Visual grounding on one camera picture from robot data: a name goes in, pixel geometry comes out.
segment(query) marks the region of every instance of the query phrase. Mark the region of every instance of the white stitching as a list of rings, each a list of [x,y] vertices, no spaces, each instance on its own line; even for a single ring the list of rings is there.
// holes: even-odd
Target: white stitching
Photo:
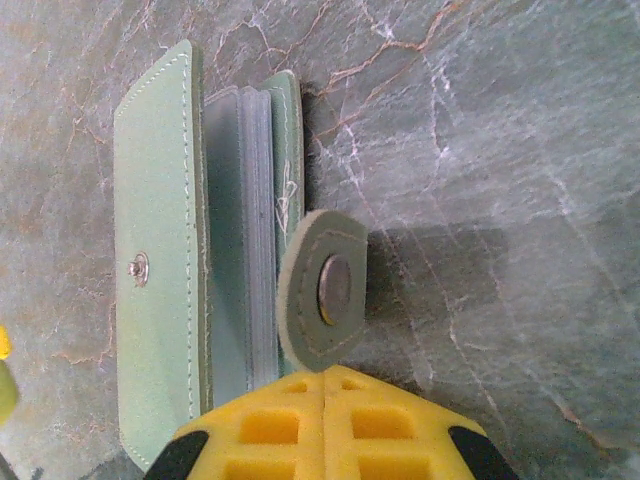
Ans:
[[[284,94],[284,89],[282,87],[272,87],[271,90],[279,90],[282,95],[282,104],[284,105],[284,150],[285,150],[285,163],[284,163],[284,171],[282,174],[282,194],[279,198],[276,199],[276,219],[278,220],[278,226],[282,233],[284,234],[284,243],[285,246],[288,243],[288,227],[289,227],[289,204],[291,199],[298,191],[298,184],[291,180],[291,158],[289,155],[289,122],[286,121],[287,118],[287,98]]]
[[[188,398],[189,398],[189,419],[194,418],[193,412],[193,388],[191,385],[191,366],[192,366],[192,358],[191,358],[191,336],[192,336],[192,327],[191,323],[193,320],[193,308],[191,301],[191,235],[189,233],[190,226],[190,209],[189,209],[189,137],[188,137],[188,128],[187,128],[187,71],[189,69],[189,55],[187,53],[179,53],[174,58],[169,60],[160,70],[154,73],[149,79],[144,82],[140,87],[133,92],[133,94],[129,97],[127,102],[123,105],[122,109],[118,112],[116,118],[120,118],[122,114],[129,108],[131,103],[136,99],[136,97],[144,91],[149,85],[153,83],[153,81],[160,76],[162,72],[165,72],[169,67],[175,64],[178,59],[184,59],[184,68],[182,70],[182,138],[184,141],[184,175],[185,175],[185,224],[186,224],[186,242],[187,242],[187,262],[186,262],[186,274],[187,274],[187,388],[188,388]],[[125,440],[124,442],[131,453],[138,457],[145,465],[149,465],[149,461],[145,459],[142,455],[138,453],[138,451]]]

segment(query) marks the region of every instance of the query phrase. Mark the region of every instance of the black corner piece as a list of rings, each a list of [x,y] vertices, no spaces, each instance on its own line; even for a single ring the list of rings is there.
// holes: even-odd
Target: black corner piece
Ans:
[[[498,449],[484,435],[451,427],[449,436],[477,480],[519,480]]]
[[[162,450],[144,480],[187,480],[208,439],[203,431],[176,438]]]

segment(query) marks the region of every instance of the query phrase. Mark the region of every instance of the gray marble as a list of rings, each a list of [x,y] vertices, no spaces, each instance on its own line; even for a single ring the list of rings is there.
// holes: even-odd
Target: gray marble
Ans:
[[[637,0],[0,10],[19,478],[141,478],[118,442],[112,117],[185,37],[206,94],[304,83],[308,205],[372,232],[348,365],[475,418],[524,478],[640,478]]]

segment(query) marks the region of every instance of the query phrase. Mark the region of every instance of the yellow foam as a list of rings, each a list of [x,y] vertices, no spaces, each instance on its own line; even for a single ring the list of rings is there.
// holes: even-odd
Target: yellow foam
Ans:
[[[7,329],[0,325],[0,360],[6,359],[11,354],[11,341]]]
[[[0,360],[0,425],[6,422],[18,403],[18,387],[7,364]]]
[[[448,429],[475,422],[345,367],[299,372],[176,433],[209,434],[189,480],[472,480]]]

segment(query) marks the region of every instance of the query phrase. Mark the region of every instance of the yellow sponge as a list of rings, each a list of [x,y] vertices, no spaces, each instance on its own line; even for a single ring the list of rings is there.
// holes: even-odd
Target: yellow sponge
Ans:
[[[201,416],[176,434],[209,434],[189,479],[323,479],[323,406],[322,374],[301,372]]]
[[[17,403],[18,387],[9,367],[4,360],[0,360],[0,425],[6,422]]]
[[[11,342],[7,329],[0,325],[0,425],[2,425],[18,403],[18,387],[4,359],[11,353]]]
[[[11,341],[7,329],[0,325],[0,360],[4,360],[11,354]]]
[[[246,394],[175,438],[208,434],[189,480],[471,480],[452,426],[484,435],[465,417],[335,366]]]

